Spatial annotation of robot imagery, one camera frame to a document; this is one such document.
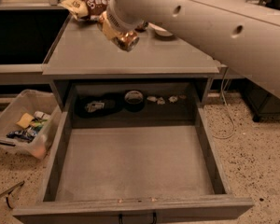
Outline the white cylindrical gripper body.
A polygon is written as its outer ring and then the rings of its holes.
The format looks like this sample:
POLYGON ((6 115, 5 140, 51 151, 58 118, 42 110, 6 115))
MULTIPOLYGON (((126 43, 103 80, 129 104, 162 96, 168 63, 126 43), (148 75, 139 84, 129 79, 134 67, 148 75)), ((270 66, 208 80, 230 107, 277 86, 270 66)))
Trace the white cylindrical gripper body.
POLYGON ((127 33, 134 30, 142 20, 122 10, 115 0, 109 0, 106 16, 111 26, 119 32, 127 33))

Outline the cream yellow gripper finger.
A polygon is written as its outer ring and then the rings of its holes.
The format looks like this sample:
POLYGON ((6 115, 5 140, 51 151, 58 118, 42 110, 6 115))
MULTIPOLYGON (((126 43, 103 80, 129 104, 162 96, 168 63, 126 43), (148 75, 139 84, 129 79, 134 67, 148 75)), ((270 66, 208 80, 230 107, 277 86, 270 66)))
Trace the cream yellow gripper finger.
POLYGON ((105 11, 99 17, 98 28, 108 40, 119 41, 119 32, 111 26, 105 11))

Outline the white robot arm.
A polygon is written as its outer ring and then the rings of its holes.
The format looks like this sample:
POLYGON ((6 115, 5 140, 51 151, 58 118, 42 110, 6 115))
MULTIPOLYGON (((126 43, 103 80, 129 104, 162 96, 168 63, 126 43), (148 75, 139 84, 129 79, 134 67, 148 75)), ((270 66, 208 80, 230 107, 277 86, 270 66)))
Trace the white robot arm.
POLYGON ((280 11, 244 0, 110 0, 109 39, 154 23, 280 99, 280 11))

